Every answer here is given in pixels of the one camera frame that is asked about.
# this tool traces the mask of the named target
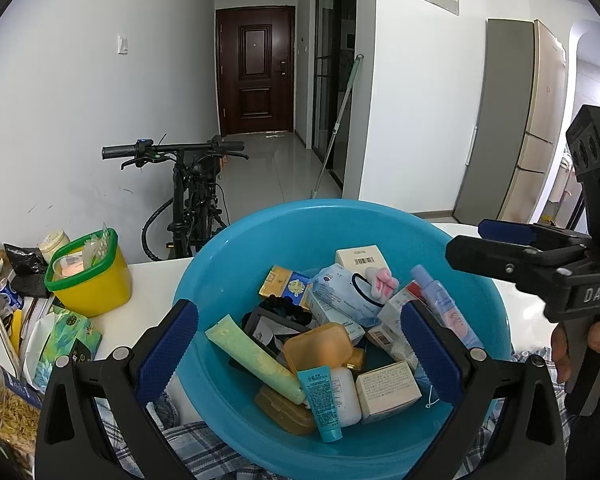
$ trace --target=green rim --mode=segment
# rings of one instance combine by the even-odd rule
[[[100,236],[102,234],[102,230],[96,231],[94,233],[83,236],[82,238],[78,238],[73,242],[69,242],[64,247],[58,249],[54,256],[51,258],[51,263],[49,263],[49,267],[46,270],[45,274],[45,286],[51,292],[55,292],[56,290],[64,290],[65,288],[69,288],[71,286],[80,285],[81,283],[94,278],[95,276],[103,273],[105,270],[109,269],[113,264],[113,260],[116,259],[116,251],[118,250],[118,234],[111,228],[107,229],[109,232],[110,243],[109,243],[109,251],[107,251],[106,256],[99,263],[95,264],[93,267],[89,267],[87,270],[83,270],[82,272],[78,272],[75,276],[69,276],[68,278],[63,278],[62,280],[54,281],[54,262],[59,258],[62,258],[66,254],[69,254],[76,249],[83,247],[84,243],[91,238],[91,235]]]

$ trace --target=wooden door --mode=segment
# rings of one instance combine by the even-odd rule
[[[293,129],[294,7],[216,11],[223,135]]]

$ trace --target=tube cap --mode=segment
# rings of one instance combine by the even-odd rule
[[[325,444],[336,442],[336,440],[342,438],[342,430],[340,428],[337,430],[320,430],[320,437]]]
[[[433,282],[433,278],[421,265],[417,265],[411,269],[411,275],[414,280],[420,285],[420,288],[425,288],[429,283]]]

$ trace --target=mop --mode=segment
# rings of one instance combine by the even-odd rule
[[[320,183],[322,181],[322,176],[324,175],[324,170],[327,168],[327,161],[331,155],[331,150],[333,150],[333,145],[336,141],[336,135],[338,134],[338,130],[340,129],[340,121],[342,120],[342,116],[344,115],[344,110],[347,107],[347,102],[349,102],[349,96],[351,95],[351,90],[353,88],[353,82],[356,80],[356,74],[358,73],[358,67],[360,66],[360,61],[364,56],[362,54],[358,54],[356,56],[355,61],[353,62],[353,67],[351,68],[351,75],[349,76],[349,81],[347,82],[347,91],[344,94],[344,99],[342,101],[342,106],[340,107],[340,113],[338,113],[338,119],[336,120],[336,124],[333,127],[333,133],[331,134],[331,140],[329,141],[329,147],[327,148],[327,153],[324,155],[324,162],[322,164],[322,169],[320,170],[320,176],[318,177],[318,182],[315,183],[315,188],[311,192],[311,198],[315,198],[318,194],[318,188],[320,187]]]

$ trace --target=plaid shirt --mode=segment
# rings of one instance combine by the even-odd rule
[[[533,353],[543,357],[547,362],[562,418],[562,434],[566,449],[574,416],[567,413],[564,407],[564,386],[557,384],[557,372],[551,361],[551,351],[544,348]],[[511,360],[520,362],[526,360],[529,355],[530,352],[520,352],[513,354]],[[461,478],[479,466],[487,444],[496,428],[503,404],[503,400],[497,402],[493,413],[480,428],[472,448],[454,478]],[[129,473],[142,478],[142,473],[126,447],[106,401],[99,401],[98,405],[107,434],[122,467]],[[149,404],[147,408],[165,439],[199,480],[286,480],[285,477],[266,471],[249,462],[220,440],[204,422],[178,426],[177,411],[166,394],[163,394],[159,401]]]

